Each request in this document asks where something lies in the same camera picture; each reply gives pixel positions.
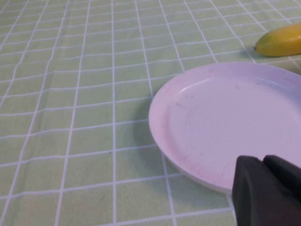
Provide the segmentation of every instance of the plate rim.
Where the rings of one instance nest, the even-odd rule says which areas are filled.
[[[270,68],[273,68],[274,70],[277,69],[277,70],[280,70],[280,71],[285,71],[287,73],[290,73],[292,76],[295,76],[297,79],[299,79],[301,81],[301,76],[298,75],[298,74],[296,74],[296,73],[294,73],[294,72],[291,72],[289,70],[286,70],[286,69],[283,69],[283,68],[280,68],[280,67],[276,67],[276,66],[272,66],[272,65],[266,65],[266,64],[260,64],[260,63],[252,63],[252,62],[222,62],[222,63],[213,63],[213,64],[202,65],[202,66],[195,67],[195,68],[189,69],[187,71],[184,71],[181,74],[173,77],[168,82],[166,82],[158,90],[158,92],[156,93],[156,95],[152,99],[152,102],[151,102],[151,105],[150,105],[150,108],[149,108],[149,116],[148,116],[149,128],[150,128],[150,132],[151,132],[152,138],[154,139],[154,141],[155,141],[156,145],[158,146],[158,148],[160,149],[160,151],[172,163],[172,165],[175,166],[183,175],[189,177],[190,179],[192,179],[193,181],[197,182],[198,184],[201,184],[201,185],[203,185],[203,186],[205,186],[207,188],[213,189],[213,190],[218,191],[218,192],[226,193],[226,194],[231,194],[232,193],[232,188],[231,189],[227,189],[227,188],[219,186],[219,185],[214,185],[214,184],[209,183],[208,181],[204,180],[203,178],[194,176],[190,172],[188,172],[185,169],[183,169],[176,162],[174,162],[172,160],[172,158],[170,158],[170,156],[168,154],[166,154],[166,151],[162,148],[162,146],[158,142],[158,138],[154,135],[153,125],[152,125],[153,123],[152,123],[152,120],[151,120],[151,115],[152,115],[152,112],[154,111],[153,108],[154,108],[155,103],[157,102],[156,100],[158,98],[160,98],[160,96],[161,96],[160,94],[166,89],[166,87],[170,86],[171,83],[173,83],[175,80],[178,80],[180,77],[184,77],[184,76],[186,76],[187,73],[189,73],[191,71],[194,71],[194,70],[197,70],[199,68],[205,68],[205,67],[210,67],[210,66],[212,67],[214,65],[236,65],[236,64],[247,65],[247,66],[250,66],[250,65],[252,65],[252,66],[258,66],[258,65],[260,65],[260,66],[264,66],[264,67],[267,67],[267,68],[270,67]]]

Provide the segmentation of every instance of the green tablecloth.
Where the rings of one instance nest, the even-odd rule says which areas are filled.
[[[158,89],[225,61],[265,58],[301,0],[2,0],[0,226],[233,226],[229,196],[182,176],[154,144]]]

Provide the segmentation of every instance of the white plate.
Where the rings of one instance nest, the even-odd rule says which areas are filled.
[[[275,154],[301,167],[301,77],[252,63],[198,67],[160,89],[149,124],[182,173],[231,193],[240,155]]]

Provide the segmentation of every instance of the yellow banana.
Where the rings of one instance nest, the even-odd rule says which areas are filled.
[[[271,57],[301,54],[301,23],[266,33],[258,40],[254,49],[262,55]]]

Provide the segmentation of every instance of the tablecloth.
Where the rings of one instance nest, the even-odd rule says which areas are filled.
[[[233,226],[231,197],[187,179],[148,110],[174,76],[248,61],[301,0],[2,0],[0,226]]]

